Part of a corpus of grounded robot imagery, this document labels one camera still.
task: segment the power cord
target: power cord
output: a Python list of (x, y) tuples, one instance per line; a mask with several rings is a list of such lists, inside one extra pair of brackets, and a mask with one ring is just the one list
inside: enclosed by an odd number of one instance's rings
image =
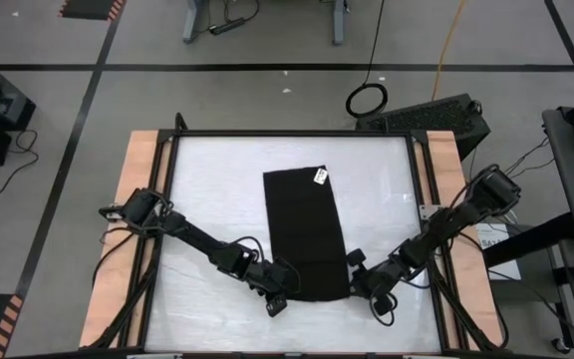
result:
[[(367, 83), (367, 81), (369, 81), (369, 75), (371, 75), (371, 68), (374, 65), (374, 55), (376, 54), (376, 45), (378, 44), (378, 36), (380, 35), (380, 24), (383, 20), (383, 11), (384, 10), (385, 10), (385, 0), (381, 0), (380, 12), (378, 14), (378, 25), (376, 26), (376, 37), (374, 38), (374, 45), (372, 46), (372, 50), (371, 50), (371, 58), (369, 59), (369, 68), (367, 69), (367, 77), (365, 78), (365, 82), (363, 82), (363, 84), (361, 86), (359, 86), (358, 89), (354, 90), (354, 92), (352, 92), (349, 95), (349, 97), (347, 98), (347, 101), (345, 102), (345, 110), (347, 110), (347, 113), (349, 115), (351, 115), (352, 117), (354, 117), (356, 119), (361, 119), (361, 118), (364, 118), (367, 116), (379, 114), (380, 112), (382, 112), (385, 109), (385, 107), (387, 106), (387, 102), (389, 101), (389, 93), (387, 92), (387, 88), (385, 88), (381, 84), (377, 84), (377, 83), (368, 84)], [(370, 111), (366, 111), (364, 113), (357, 113), (352, 109), (351, 104), (354, 101), (354, 98), (358, 94), (360, 94), (361, 92), (363, 92), (364, 90), (367, 90), (367, 89), (379, 90), (380, 93), (382, 94), (383, 98), (381, 99), (380, 104), (377, 105), (374, 109), (372, 109)]]
[[(30, 145), (28, 147), (23, 147), (21, 146), (21, 144), (19, 143), (19, 140), (21, 139), (21, 137), (24, 134), (34, 134), (34, 138), (32, 139), (32, 141), (30, 142)], [(31, 154), (33, 155), (33, 159), (30, 160), (28, 163), (18, 167), (16, 170), (14, 170), (9, 176), (8, 179), (6, 179), (6, 181), (4, 182), (4, 185), (0, 188), (0, 194), (4, 192), (4, 190), (6, 190), (6, 187), (8, 187), (8, 184), (10, 183), (10, 181), (12, 180), (12, 178), (22, 169), (29, 167), (31, 165), (33, 165), (36, 161), (39, 160), (39, 155), (34, 152), (32, 150), (32, 148), (35, 146), (35, 143), (37, 142), (37, 138), (39, 137), (39, 135), (37, 134), (36, 131), (34, 130), (25, 130), (20, 132), (17, 135), (17, 138), (15, 139), (15, 145), (21, 149), (21, 151), (16, 151), (16, 150), (8, 150), (8, 153), (10, 154), (15, 154), (15, 155), (24, 155), (24, 154)]]

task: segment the wooden board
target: wooden board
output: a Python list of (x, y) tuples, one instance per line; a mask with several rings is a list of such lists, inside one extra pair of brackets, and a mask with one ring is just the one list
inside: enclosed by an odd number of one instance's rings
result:
[[(116, 203), (124, 203), (135, 188), (147, 186), (157, 133), (158, 131), (132, 132), (119, 179)], [(111, 224), (110, 228), (123, 225), (115, 223)], [(102, 255), (117, 245), (126, 235), (123, 231), (109, 234), (106, 237)], [(109, 256), (97, 273), (80, 346), (89, 345), (97, 340), (126, 301), (136, 250), (137, 240), (133, 239)]]
[[(455, 137), (452, 132), (428, 132), (428, 136), (437, 193), (441, 204), (450, 205), (465, 185)], [(474, 227), (468, 227), (463, 232), (479, 242)], [(488, 339), (499, 345), (502, 334), (482, 253), (464, 237), (459, 236), (451, 249), (451, 258), (460, 302)], [(456, 347), (451, 340), (449, 345)], [(470, 340), (469, 345), (471, 349), (474, 348)]]
[[(156, 131), (132, 133), (117, 191), (117, 203), (125, 202), (135, 188), (147, 186), (155, 149), (156, 134)], [(464, 176), (459, 162), (455, 139), (451, 132), (428, 132), (428, 136), (440, 201), (448, 205), (464, 186)], [(424, 197), (431, 199), (422, 149), (418, 146), (416, 146), (416, 155)], [(159, 182), (156, 186), (159, 190), (162, 186), (160, 179), (164, 177), (164, 171), (167, 168), (167, 160), (165, 159), (166, 155), (164, 155), (162, 161)], [(467, 228), (464, 232), (477, 240), (477, 234), (472, 227)], [(124, 237), (125, 234), (121, 232), (110, 234), (106, 240), (103, 253), (107, 252)], [(125, 302), (136, 244), (136, 240), (127, 243), (109, 257), (99, 271), (81, 336), (80, 343), (82, 346), (94, 342), (101, 335)], [(468, 243), (466, 239), (457, 238), (451, 250), (451, 257), (453, 258), (455, 279), (462, 304), (488, 338), (492, 342), (499, 344), (502, 341), (502, 336), (482, 254), (472, 244)], [(146, 256), (143, 268), (146, 267), (148, 261), (149, 257)], [(443, 308), (448, 346), (456, 348), (457, 337), (452, 320), (453, 314), (445, 302), (443, 303)], [(133, 314), (133, 319), (140, 319), (142, 313), (143, 306), (138, 305)], [(129, 344), (136, 344), (140, 323), (140, 320), (133, 320)]]

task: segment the black cable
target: black cable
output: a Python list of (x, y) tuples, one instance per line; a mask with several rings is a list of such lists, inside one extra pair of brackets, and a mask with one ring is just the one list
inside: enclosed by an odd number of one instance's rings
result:
[(471, 179), (473, 173), (473, 164), (475, 163), (475, 155), (477, 155), (477, 146), (473, 149), (473, 157), (470, 159), (470, 166), (468, 167), (468, 180)]
[(376, 289), (374, 289), (374, 291), (371, 293), (371, 296), (369, 297), (369, 309), (371, 309), (371, 313), (374, 315), (374, 318), (376, 318), (376, 320), (378, 320), (378, 322), (380, 324), (387, 326), (387, 327), (393, 326), (394, 323), (396, 322), (396, 315), (394, 314), (394, 310), (396, 310), (396, 308), (398, 308), (398, 298), (392, 293), (387, 293), (387, 296), (390, 299), (392, 299), (394, 306), (389, 311), (389, 313), (391, 314), (391, 321), (385, 322), (384, 320), (380, 319), (380, 316), (378, 315), (378, 313), (376, 313), (376, 309), (374, 309), (374, 294), (376, 293), (377, 290), (378, 290), (378, 287), (376, 287)]
[[(34, 134), (35, 137), (32, 139), (32, 141), (30, 142), (30, 145), (29, 145), (28, 147), (23, 147), (23, 146), (21, 146), (21, 144), (19, 143), (19, 139), (21, 139), (21, 137), (22, 137), (24, 134), (28, 134), (28, 133)], [(26, 163), (26, 164), (24, 164), (24, 165), (18, 167), (16, 170), (14, 170), (14, 171), (8, 176), (8, 179), (6, 179), (6, 181), (4, 182), (4, 185), (0, 188), (0, 194), (3, 193), (4, 190), (6, 190), (6, 187), (8, 187), (8, 184), (10, 183), (10, 181), (12, 180), (12, 178), (13, 178), (20, 170), (22, 170), (22, 169), (24, 169), (24, 168), (26, 168), (26, 167), (29, 167), (29, 166), (31, 166), (31, 165), (33, 165), (36, 161), (39, 160), (39, 155), (38, 155), (36, 152), (32, 151), (32, 148), (35, 146), (35, 143), (37, 142), (37, 138), (38, 138), (38, 137), (39, 137), (39, 135), (38, 135), (37, 132), (34, 131), (34, 130), (25, 130), (25, 131), (20, 132), (20, 133), (17, 135), (17, 138), (15, 139), (15, 145), (17, 145), (17, 147), (18, 147), (19, 149), (21, 149), (21, 151), (9, 150), (8, 152), (11, 153), (11, 154), (15, 154), (15, 155), (31, 154), (31, 155), (33, 155), (34, 158), (33, 158), (32, 160), (30, 160), (28, 163)]]
[(473, 245), (475, 247), (477, 247), (477, 249), (479, 249), (480, 252), (484, 252), (484, 249), (482, 249), (482, 246), (479, 245), (479, 243), (475, 239), (473, 239), (470, 235), (468, 235), (466, 233), (462, 233), (462, 232), (460, 232), (459, 235), (463, 236), (464, 238), (468, 239), (468, 241), (473, 243)]
[(457, 200), (462, 196), (462, 194), (471, 186), (471, 181), (467, 182), (464, 187), (462, 189), (459, 190), (459, 192), (455, 195), (455, 197), (453, 198), (453, 200), (451, 201), (450, 205), (448, 206), (448, 209), (453, 209), (453, 207), (455, 206), (455, 203), (457, 202)]
[(543, 164), (543, 165), (526, 168), (526, 169), (520, 171), (517, 175), (511, 176), (510, 178), (511, 178), (511, 179), (514, 179), (514, 178), (516, 178), (516, 177), (518, 177), (518, 176), (521, 176), (523, 173), (525, 173), (525, 172), (527, 172), (527, 171), (543, 169), (543, 168), (545, 168), (546, 166), (552, 164), (553, 161), (555, 161), (555, 159), (550, 159), (549, 162), (547, 162), (547, 163), (545, 163), (545, 164)]
[(116, 228), (112, 228), (112, 229), (108, 229), (105, 232), (103, 232), (103, 234), (101, 234), (101, 237), (99, 237), (99, 243), (100, 244), (106, 244), (106, 235), (110, 234), (110, 233), (114, 233), (116, 231), (120, 231), (120, 230), (124, 230), (124, 231), (128, 231), (130, 234), (135, 234), (130, 228), (128, 227), (116, 227)]
[[(469, 235), (465, 234), (465, 233), (460, 233), (461, 236), (463, 236), (464, 238), (468, 239), (471, 243), (473, 243), (478, 249), (479, 251), (483, 252), (483, 249), (481, 247), (481, 245), (479, 245), (478, 242), (476, 242), (473, 238), (471, 238)], [(539, 297), (539, 299), (542, 301), (542, 303), (548, 308), (549, 311), (551, 311), (551, 313), (553, 313), (553, 315), (555, 315), (562, 323), (566, 324), (571, 330), (574, 331), (574, 326), (572, 326), (568, 321), (566, 321), (564, 318), (560, 317), (559, 314), (557, 314), (557, 312), (550, 306), (550, 304), (548, 304), (548, 302), (546, 301), (546, 299), (539, 294), (535, 289), (529, 287), (528, 285), (526, 285), (525, 283), (521, 282), (520, 280), (517, 280), (515, 278), (509, 277), (507, 275), (498, 273), (494, 270), (488, 270), (489, 273), (493, 273), (495, 275), (499, 275), (503, 278), (515, 281), (517, 283), (519, 283), (520, 285), (522, 285), (523, 287), (525, 287), (526, 289), (530, 290), (533, 294), (535, 294), (537, 297)], [(502, 342), (502, 344), (500, 345), (500, 348), (503, 348), (506, 346), (506, 344), (508, 343), (508, 327), (506, 326), (506, 321), (504, 320), (504, 317), (501, 314), (501, 311), (499, 310), (499, 308), (497, 307), (497, 304), (495, 304), (495, 309), (498, 313), (499, 316), (499, 320), (502, 324), (502, 326), (504, 327), (504, 341)]]
[[(466, 233), (462, 233), (462, 232), (459, 235), (466, 238), (468, 241), (470, 241), (473, 244), (473, 246), (475, 246), (477, 249), (479, 249), (480, 252), (484, 253), (482, 246), (475, 239), (473, 239), (470, 235), (468, 235)], [(493, 298), (493, 304), (495, 305), (495, 311), (497, 312), (497, 316), (499, 317), (499, 322), (502, 325), (502, 331), (503, 331), (504, 339), (502, 340), (502, 343), (499, 345), (499, 348), (503, 349), (508, 345), (508, 340), (510, 338), (510, 334), (508, 333), (508, 326), (506, 325), (506, 320), (504, 319), (504, 315), (499, 310), (499, 306), (497, 306), (497, 303), (495, 302), (494, 298)]]
[(281, 258), (281, 257), (275, 257), (275, 258), (274, 258), (274, 261), (277, 262), (277, 263), (278, 263), (278, 262), (282, 262), (283, 264), (285, 264), (285, 265), (287, 265), (288, 267), (290, 267), (291, 270), (293, 270), (294, 273), (296, 274), (296, 277), (298, 278), (298, 289), (292, 291), (292, 290), (290, 290), (289, 288), (284, 287), (284, 286), (282, 286), (282, 285), (281, 285), (281, 287), (282, 287), (283, 289), (285, 289), (287, 292), (289, 292), (290, 294), (298, 294), (298, 293), (300, 293), (300, 289), (302, 288), (302, 281), (301, 281), (301, 279), (300, 279), (300, 273), (298, 272), (298, 270), (296, 270), (296, 268), (294, 268), (294, 266), (291, 265), (290, 262), (288, 262), (286, 259), (283, 259), (283, 258)]
[(489, 223), (489, 222), (486, 221), (486, 220), (484, 221), (484, 223), (488, 224), (488, 226), (489, 226), (491, 229), (493, 229), (493, 230), (497, 230), (497, 231), (500, 231), (500, 232), (502, 232), (502, 233), (508, 234), (508, 231), (506, 231), (506, 230), (501, 230), (501, 229), (499, 229), (499, 228), (495, 228), (495, 227), (494, 227), (495, 224), (499, 224), (499, 223)]
[(205, 27), (203, 30), (199, 30), (198, 33), (196, 34), (196, 38), (198, 38), (200, 35), (206, 33), (211, 28), (212, 24), (211, 24), (211, 4), (210, 4), (210, 1), (211, 0), (207, 0), (207, 2), (204, 5), (207, 9), (207, 27)]
[(427, 284), (427, 285), (419, 285), (419, 284), (415, 284), (415, 283), (411, 283), (408, 280), (404, 280), (404, 279), (400, 279), (400, 282), (406, 284), (406, 285), (410, 285), (413, 288), (417, 288), (417, 289), (429, 289), (431, 288), (431, 284)]
[(499, 348), (504, 349), (508, 345), (508, 341), (510, 340), (510, 334), (508, 334), (508, 326), (506, 325), (506, 320), (504, 320), (504, 315), (502, 314), (502, 311), (499, 310), (499, 306), (497, 306), (497, 303), (495, 302), (494, 298), (493, 298), (493, 304), (495, 304), (495, 312), (499, 317), (499, 323), (502, 325), (502, 332), (504, 336), (504, 340), (502, 340), (501, 344), (499, 344)]
[(572, 330), (572, 331), (574, 332), (574, 326), (573, 326), (570, 322), (568, 322), (568, 320), (566, 320), (566, 318), (564, 318), (564, 317), (562, 317), (561, 315), (557, 314), (557, 311), (555, 311), (555, 309), (553, 309), (553, 307), (548, 303), (548, 301), (546, 300), (546, 298), (544, 298), (544, 296), (541, 295), (537, 290), (535, 290), (535, 289), (531, 288), (530, 286), (526, 285), (526, 284), (523, 283), (521, 280), (517, 280), (517, 279), (515, 279), (515, 278), (513, 278), (513, 277), (509, 277), (508, 275), (505, 275), (505, 274), (502, 274), (502, 273), (498, 273), (498, 272), (496, 272), (496, 271), (494, 271), (494, 270), (490, 270), (490, 269), (488, 270), (488, 272), (489, 272), (489, 273), (493, 273), (493, 274), (495, 274), (495, 275), (499, 275), (500, 277), (503, 277), (503, 278), (505, 278), (505, 279), (512, 280), (512, 281), (514, 281), (515, 283), (521, 285), (522, 287), (528, 289), (531, 293), (535, 294), (535, 296), (537, 296), (537, 297), (541, 300), (542, 304), (544, 304), (544, 306), (546, 307), (546, 309), (548, 309), (554, 316), (557, 317), (557, 319), (558, 319), (560, 322), (562, 322), (563, 324), (565, 324), (570, 330)]
[(535, 151), (545, 148), (546, 146), (548, 146), (549, 143), (550, 142), (548, 140), (548, 137), (546, 137), (544, 140), (542, 140), (542, 142), (539, 145), (535, 146), (526, 154), (517, 159), (517, 161), (513, 165), (507, 167), (506, 170), (504, 171), (506, 175), (510, 176), (513, 173), (513, 171), (515, 171), (526, 160), (527, 157), (529, 157)]
[(241, 241), (243, 241), (243, 240), (253, 240), (254, 242), (256, 242), (256, 245), (258, 245), (258, 251), (256, 251), (256, 252), (257, 252), (257, 253), (260, 253), (260, 259), (261, 259), (262, 261), (265, 260), (265, 250), (263, 249), (262, 244), (260, 244), (260, 240), (256, 239), (255, 237), (253, 237), (253, 236), (251, 236), (251, 235), (242, 236), (242, 237), (240, 237), (240, 238), (238, 238), (238, 239), (236, 239), (236, 240), (234, 240), (234, 241), (232, 241), (232, 242), (230, 242), (230, 243), (225, 244), (225, 246), (230, 246), (230, 245), (232, 245), (232, 244), (234, 244), (234, 243), (239, 243), (239, 242), (241, 242)]
[(515, 224), (513, 224), (511, 222), (507, 222), (504, 219), (502, 219), (501, 217), (496, 217), (496, 219), (499, 220), (500, 222), (506, 224), (507, 226), (511, 227), (513, 230), (515, 230), (517, 232), (517, 234), (523, 232), (523, 230), (519, 229)]
[(106, 258), (108, 258), (110, 256), (110, 254), (115, 252), (115, 250), (121, 248), (122, 245), (126, 244), (128, 242), (128, 240), (130, 240), (130, 238), (132, 238), (134, 235), (135, 235), (134, 233), (130, 233), (127, 237), (125, 237), (122, 241), (120, 241), (117, 245), (112, 247), (112, 249), (110, 249), (106, 254), (104, 254), (104, 256), (101, 257), (101, 259), (99, 260), (99, 263), (97, 263), (97, 266), (95, 267), (94, 273), (92, 274), (92, 287), (93, 288), (95, 287), (95, 281), (97, 280), (97, 273), (99, 272), (99, 269), (101, 268), (101, 265), (104, 263)]
[[(376, 83), (367, 84), (367, 81), (369, 81), (369, 75), (371, 75), (371, 68), (374, 64), (374, 55), (376, 55), (376, 45), (378, 44), (378, 36), (380, 35), (380, 24), (383, 19), (384, 9), (385, 9), (385, 0), (382, 0), (380, 4), (380, 13), (378, 15), (378, 25), (376, 26), (376, 37), (374, 38), (374, 45), (371, 50), (371, 58), (369, 60), (369, 68), (367, 69), (367, 77), (365, 77), (365, 82), (360, 87), (358, 87), (358, 89), (354, 90), (354, 92), (352, 92), (349, 95), (347, 101), (345, 102), (345, 109), (347, 110), (347, 113), (356, 119), (379, 114), (385, 109), (385, 107), (387, 106), (387, 102), (389, 101), (389, 93), (387, 92), (387, 88), (385, 88), (381, 84)], [(383, 95), (383, 98), (381, 99), (380, 104), (377, 105), (374, 109), (366, 111), (364, 113), (357, 113), (352, 109), (351, 104), (354, 101), (356, 95), (360, 94), (366, 89), (378, 89), (380, 93)]]

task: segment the wire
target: wire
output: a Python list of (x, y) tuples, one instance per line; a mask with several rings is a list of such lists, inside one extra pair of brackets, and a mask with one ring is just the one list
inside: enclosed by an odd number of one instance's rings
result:
[(211, 0), (207, 0), (206, 4), (204, 6), (207, 9), (207, 26), (203, 30), (198, 31), (198, 33), (196, 34), (196, 38), (198, 38), (200, 35), (209, 31), (209, 29), (212, 26), (212, 23), (211, 23)]
[(535, 294), (535, 296), (537, 296), (542, 304), (544, 304), (544, 306), (546, 307), (546, 309), (548, 309), (548, 311), (550, 311), (554, 316), (557, 317), (557, 319), (562, 322), (563, 324), (565, 324), (570, 330), (572, 330), (574, 332), (574, 326), (568, 321), (566, 320), (566, 318), (564, 318), (563, 316), (559, 315), (557, 313), (557, 311), (555, 311), (555, 309), (553, 309), (553, 307), (550, 305), (550, 303), (548, 303), (548, 301), (546, 300), (546, 298), (544, 298), (543, 295), (541, 295), (537, 290), (531, 288), (530, 286), (526, 285), (525, 283), (523, 283), (521, 280), (517, 280), (513, 277), (510, 277), (508, 275), (502, 274), (502, 273), (498, 273), (494, 270), (488, 270), (489, 273), (493, 273), (495, 275), (499, 275), (500, 277), (503, 277), (505, 279), (514, 281), (515, 283), (521, 285), (522, 287), (528, 289), (531, 293)]
[[(232, 20), (229, 18), (229, 2), (230, 2), (230, 0), (223, 0), (223, 5), (225, 6), (225, 8), (223, 10), (223, 18), (225, 19), (225, 22), (228, 24), (232, 22)], [(254, 13), (250, 17), (243, 18), (244, 22), (247, 22), (247, 21), (255, 18), (256, 15), (258, 15), (258, 12), (260, 12), (259, 0), (254, 0), (254, 2), (256, 3), (256, 10), (254, 11)]]
[[(380, 112), (382, 112), (385, 109), (385, 107), (387, 106), (387, 102), (389, 101), (389, 92), (387, 91), (387, 88), (385, 88), (381, 84), (376, 84), (376, 83), (367, 84), (367, 81), (369, 81), (369, 75), (371, 75), (371, 68), (374, 65), (374, 55), (376, 54), (376, 45), (378, 44), (378, 37), (380, 35), (380, 24), (383, 20), (384, 10), (385, 10), (385, 0), (381, 0), (380, 12), (378, 13), (378, 25), (376, 26), (376, 37), (374, 38), (374, 45), (372, 46), (372, 49), (371, 49), (371, 58), (369, 59), (369, 68), (367, 69), (367, 76), (365, 77), (365, 82), (363, 82), (363, 84), (361, 86), (359, 86), (358, 89), (354, 90), (354, 92), (352, 92), (349, 95), (349, 97), (347, 98), (347, 101), (345, 102), (345, 110), (347, 110), (347, 113), (349, 115), (351, 115), (352, 117), (354, 117), (356, 119), (360, 119), (363, 117), (379, 114)], [(380, 93), (382, 94), (383, 98), (380, 100), (380, 104), (377, 105), (372, 110), (366, 111), (364, 113), (357, 113), (352, 109), (351, 104), (354, 101), (354, 98), (356, 97), (356, 95), (360, 94), (361, 92), (363, 92), (366, 89), (378, 89), (380, 91)], [(385, 124), (386, 124), (386, 127), (388, 128), (389, 123), (387, 121), (385, 121)]]
[(380, 324), (387, 326), (387, 327), (390, 327), (390, 326), (394, 325), (394, 323), (396, 322), (396, 315), (394, 314), (394, 310), (396, 310), (396, 308), (398, 308), (398, 298), (392, 293), (387, 293), (387, 297), (389, 297), (393, 301), (393, 307), (389, 311), (389, 313), (391, 314), (391, 321), (386, 322), (386, 321), (380, 319), (380, 316), (378, 315), (378, 313), (376, 313), (376, 309), (374, 309), (374, 294), (376, 293), (376, 291), (378, 291), (378, 287), (380, 287), (380, 285), (382, 285), (382, 284), (379, 284), (376, 287), (376, 289), (374, 289), (374, 291), (371, 293), (371, 296), (369, 297), (369, 309), (371, 309), (371, 313), (374, 315), (374, 318), (376, 318), (376, 320), (378, 320), (378, 322)]
[(508, 326), (506, 325), (504, 315), (502, 314), (501, 310), (499, 310), (499, 306), (497, 306), (497, 302), (495, 302), (494, 298), (493, 298), (493, 304), (495, 305), (495, 312), (499, 317), (499, 322), (502, 325), (502, 332), (504, 336), (504, 340), (502, 340), (501, 344), (499, 344), (499, 348), (504, 349), (508, 345), (508, 341), (510, 340), (510, 334), (508, 334)]
[(521, 230), (520, 228), (518, 228), (515, 224), (511, 223), (511, 222), (507, 222), (504, 219), (500, 218), (500, 217), (496, 217), (497, 220), (499, 220), (500, 222), (506, 224), (506, 226), (511, 227), (514, 231), (517, 232), (517, 234), (523, 232), (523, 230)]
[(256, 245), (258, 245), (258, 250), (254, 249), (254, 251), (256, 253), (260, 253), (260, 260), (265, 261), (265, 250), (263, 249), (263, 245), (260, 244), (260, 240), (256, 239), (255, 237), (253, 237), (251, 235), (242, 236), (242, 237), (234, 240), (233, 242), (225, 244), (225, 247), (230, 246), (230, 245), (235, 244), (235, 243), (239, 243), (243, 240), (253, 240), (254, 242), (256, 242)]
[(545, 163), (545, 164), (543, 164), (543, 165), (526, 168), (526, 169), (520, 171), (517, 175), (511, 176), (510, 178), (511, 178), (511, 179), (514, 179), (514, 178), (516, 178), (516, 177), (519, 177), (519, 176), (521, 176), (523, 173), (525, 173), (525, 172), (527, 172), (527, 171), (543, 169), (543, 168), (545, 168), (546, 166), (552, 164), (553, 161), (555, 161), (555, 159), (550, 159), (549, 162), (547, 162), (547, 163)]
[(504, 170), (506, 175), (510, 176), (513, 173), (513, 171), (515, 171), (515, 169), (517, 169), (526, 160), (527, 157), (529, 157), (535, 151), (545, 148), (546, 146), (548, 146), (549, 143), (550, 142), (548, 140), (548, 137), (545, 138), (544, 140), (542, 140), (542, 142), (539, 145), (535, 146), (530, 151), (528, 151), (526, 154), (524, 154), (522, 157), (517, 159), (517, 161), (513, 165), (507, 167), (506, 170)]
[(455, 26), (459, 21), (459, 16), (462, 13), (464, 5), (466, 5), (466, 0), (459, 0), (459, 6), (457, 6), (457, 12), (455, 13), (453, 22), (450, 24), (450, 29), (448, 30), (448, 34), (446, 35), (446, 40), (444, 40), (444, 45), (442, 46), (442, 52), (439, 55), (439, 62), (437, 63), (437, 71), (435, 72), (435, 82), (433, 83), (433, 94), (430, 96), (431, 101), (435, 101), (435, 95), (437, 94), (437, 88), (439, 87), (439, 77), (442, 71), (442, 64), (444, 62), (444, 55), (446, 54), (446, 49), (448, 49), (448, 45), (450, 44), (450, 38), (453, 36)]
[(376, 25), (376, 37), (374, 37), (374, 45), (371, 49), (371, 57), (369, 58), (369, 68), (367, 69), (367, 76), (365, 77), (365, 82), (363, 85), (367, 84), (369, 81), (369, 75), (371, 75), (371, 68), (374, 65), (374, 55), (376, 55), (376, 45), (378, 44), (378, 37), (380, 35), (380, 23), (383, 20), (383, 12), (385, 10), (385, 0), (380, 3), (380, 13), (378, 14), (378, 25)]
[(468, 241), (470, 241), (471, 243), (473, 243), (473, 245), (479, 249), (480, 252), (484, 252), (484, 249), (482, 249), (482, 246), (479, 245), (479, 243), (473, 239), (470, 235), (466, 234), (466, 233), (462, 233), (460, 232), (459, 235), (463, 236), (464, 238), (468, 239)]
[(97, 273), (99, 272), (99, 269), (101, 268), (101, 265), (104, 263), (104, 261), (110, 256), (110, 254), (112, 254), (117, 249), (121, 248), (124, 244), (126, 244), (133, 236), (135, 236), (135, 234), (130, 233), (127, 237), (125, 237), (122, 241), (120, 241), (117, 245), (112, 247), (112, 249), (110, 249), (106, 254), (104, 254), (104, 256), (101, 257), (101, 259), (99, 260), (99, 263), (97, 263), (97, 266), (95, 267), (94, 273), (92, 274), (92, 287), (93, 288), (95, 287), (95, 281), (97, 280)]
[(291, 265), (291, 263), (288, 262), (286, 259), (283, 259), (283, 258), (281, 258), (281, 257), (276, 257), (276, 258), (274, 258), (274, 260), (275, 260), (276, 262), (279, 262), (279, 261), (280, 261), (280, 262), (283, 262), (284, 264), (286, 264), (289, 268), (291, 268), (291, 270), (294, 271), (294, 273), (296, 274), (296, 277), (298, 278), (298, 289), (296, 289), (296, 290), (294, 290), (294, 291), (291, 291), (291, 290), (290, 290), (289, 288), (287, 288), (286, 286), (282, 286), (282, 285), (281, 285), (281, 287), (282, 287), (283, 289), (285, 289), (286, 291), (290, 292), (291, 294), (298, 294), (298, 293), (300, 293), (300, 289), (301, 289), (301, 287), (302, 287), (302, 281), (301, 281), (301, 279), (300, 279), (300, 273), (298, 272), (298, 270), (296, 270), (296, 268), (294, 268), (294, 266)]
[(415, 283), (409, 282), (408, 280), (404, 280), (404, 279), (400, 279), (400, 282), (402, 282), (406, 285), (410, 285), (413, 288), (417, 288), (417, 289), (429, 289), (429, 288), (431, 288), (431, 284), (419, 285), (419, 284), (415, 284)]
[(473, 149), (473, 157), (470, 159), (470, 166), (468, 167), (468, 180), (471, 179), (473, 174), (473, 164), (475, 163), (475, 155), (477, 155), (477, 146)]
[(120, 231), (120, 230), (128, 231), (130, 234), (136, 234), (128, 227), (116, 227), (116, 228), (108, 229), (103, 234), (101, 234), (101, 237), (99, 237), (99, 243), (100, 244), (106, 244), (106, 235), (108, 235), (110, 233), (114, 233), (116, 231)]
[[(24, 134), (34, 134), (35, 137), (32, 139), (32, 141), (30, 142), (30, 145), (28, 147), (23, 147), (21, 146), (21, 144), (19, 143), (19, 140), (21, 139), (21, 137)], [(34, 130), (25, 130), (20, 132), (17, 135), (17, 138), (15, 139), (15, 145), (17, 145), (17, 147), (19, 149), (21, 149), (21, 151), (15, 151), (15, 150), (9, 150), (8, 152), (11, 154), (15, 154), (15, 155), (23, 155), (23, 154), (31, 154), (33, 155), (33, 159), (30, 160), (28, 163), (18, 167), (16, 170), (14, 170), (9, 176), (8, 179), (6, 179), (6, 181), (4, 182), (4, 185), (0, 188), (0, 194), (4, 192), (4, 190), (6, 190), (6, 187), (8, 187), (8, 184), (10, 184), (10, 181), (12, 180), (12, 178), (22, 169), (25, 169), (31, 165), (33, 165), (36, 161), (39, 160), (39, 155), (32, 151), (32, 148), (35, 146), (35, 143), (37, 142), (37, 138), (39, 137), (39, 135), (37, 134), (36, 131)]]
[(455, 195), (455, 197), (453, 198), (453, 200), (451, 201), (450, 205), (448, 206), (448, 209), (453, 209), (453, 207), (455, 206), (455, 203), (457, 202), (457, 200), (462, 196), (462, 194), (470, 187), (471, 181), (469, 181), (467, 184), (465, 184), (462, 189), (459, 190), (459, 192)]
[[(473, 239), (470, 235), (462, 232), (460, 232), (459, 235), (467, 239), (469, 242), (471, 242), (473, 246), (475, 246), (480, 252), (484, 253), (484, 249), (482, 249), (482, 246), (479, 244), (479, 242)], [(499, 306), (497, 306), (497, 303), (495, 302), (494, 298), (493, 298), (493, 304), (495, 305), (495, 311), (497, 312), (497, 316), (499, 317), (499, 322), (502, 325), (504, 339), (502, 340), (502, 343), (499, 345), (499, 347), (503, 349), (508, 345), (510, 334), (508, 333), (508, 326), (506, 325), (506, 320), (504, 319), (502, 312), (499, 310)]]

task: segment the black metal frame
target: black metal frame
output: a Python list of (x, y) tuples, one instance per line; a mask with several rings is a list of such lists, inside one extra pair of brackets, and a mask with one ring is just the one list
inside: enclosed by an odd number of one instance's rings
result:
[[(418, 205), (425, 204), (425, 197), (422, 193), (421, 182), (420, 182), (420, 172), (418, 168), (418, 162), (416, 159), (415, 152), (415, 141), (420, 143), (425, 160), (425, 167), (427, 171), (427, 177), (429, 179), (430, 185), (430, 196), (432, 198), (433, 204), (439, 203), (439, 196), (437, 194), (437, 184), (434, 177), (434, 171), (431, 161), (431, 152), (429, 149), (429, 143), (427, 138), (427, 133), (425, 131), (395, 131), (395, 132), (353, 132), (353, 131), (211, 131), (211, 130), (187, 130), (182, 119), (177, 118), (176, 129), (175, 130), (160, 130), (158, 132), (158, 137), (156, 140), (156, 148), (154, 151), (154, 158), (152, 163), (152, 168), (150, 172), (148, 187), (154, 189), (158, 182), (158, 174), (161, 166), (161, 158), (164, 150), (165, 143), (171, 142), (171, 152), (169, 155), (169, 160), (167, 164), (167, 172), (164, 178), (164, 190), (162, 192), (165, 198), (169, 198), (171, 190), (171, 180), (175, 171), (176, 156), (179, 148), (180, 138), (182, 137), (338, 137), (338, 138), (404, 138), (407, 143), (407, 149), (409, 153), (409, 164), (414, 184), (414, 192), (416, 199), (418, 200)], [(422, 223), (420, 217), (420, 210), (418, 209), (418, 218)], [(158, 236), (152, 239), (140, 238), (137, 246), (137, 252), (135, 254), (135, 260), (133, 263), (130, 287), (128, 291), (128, 296), (134, 293), (135, 288), (139, 282), (140, 273), (142, 271), (143, 259), (144, 259), (144, 249), (147, 240), (153, 240), (152, 256), (150, 261), (153, 261), (154, 265), (158, 267), (160, 261), (160, 249), (162, 247), (162, 236)], [(442, 256), (444, 260), (445, 267), (445, 277), (448, 283), (450, 283), (451, 288), (455, 289), (456, 285), (455, 277), (452, 268), (452, 261), (450, 259), (450, 254), (448, 253), (447, 246), (444, 245), (441, 249)], [(432, 280), (434, 274), (429, 271), (429, 279)], [(143, 347), (145, 344), (145, 339), (147, 335), (148, 325), (149, 325), (149, 314), (151, 312), (152, 298), (154, 287), (156, 283), (156, 278), (152, 284), (147, 289), (144, 295), (144, 305), (143, 305), (143, 316), (140, 326), (138, 346)], [(441, 303), (440, 293), (436, 288), (431, 287), (431, 299), (433, 302), (433, 310), (435, 314), (435, 320), (437, 324), (437, 335), (439, 338), (440, 350), (447, 350), (448, 348), (448, 338), (446, 335), (446, 324), (443, 315), (443, 307)], [(119, 338), (119, 346), (125, 347), (128, 342), (128, 336), (130, 334), (131, 319), (129, 319), (121, 330)], [(459, 339), (460, 348), (468, 348), (466, 335), (463, 331), (463, 326), (459, 322), (459, 319), (455, 317), (455, 324), (457, 330), (457, 336)]]

